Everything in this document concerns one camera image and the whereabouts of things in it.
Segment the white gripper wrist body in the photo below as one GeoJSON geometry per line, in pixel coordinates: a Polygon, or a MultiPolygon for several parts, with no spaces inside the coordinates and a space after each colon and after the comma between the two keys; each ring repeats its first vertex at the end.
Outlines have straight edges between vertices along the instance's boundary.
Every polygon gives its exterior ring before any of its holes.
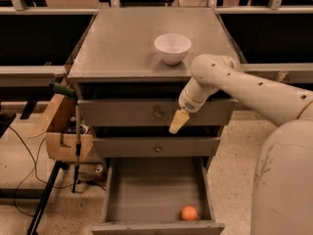
{"type": "Polygon", "coordinates": [[[200,108],[204,105],[204,102],[199,103],[194,101],[188,96],[187,90],[183,89],[182,92],[180,93],[178,104],[182,110],[190,114],[193,114],[200,110],[200,108]]]}

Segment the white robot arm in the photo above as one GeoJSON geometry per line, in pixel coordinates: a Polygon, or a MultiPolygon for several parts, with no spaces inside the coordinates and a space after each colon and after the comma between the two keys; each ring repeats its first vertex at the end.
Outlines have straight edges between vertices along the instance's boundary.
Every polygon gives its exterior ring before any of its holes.
{"type": "Polygon", "coordinates": [[[170,123],[175,134],[222,90],[277,126],[258,157],[250,235],[313,235],[313,92],[234,69],[228,56],[199,55],[170,123]]]}

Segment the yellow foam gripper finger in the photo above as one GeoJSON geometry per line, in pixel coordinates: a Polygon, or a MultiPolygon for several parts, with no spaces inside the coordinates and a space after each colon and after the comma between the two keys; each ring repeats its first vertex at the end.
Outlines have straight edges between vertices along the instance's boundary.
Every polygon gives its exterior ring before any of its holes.
{"type": "Polygon", "coordinates": [[[180,128],[190,119],[189,113],[184,109],[177,110],[174,114],[173,120],[169,126],[169,132],[176,134],[180,128]]]}

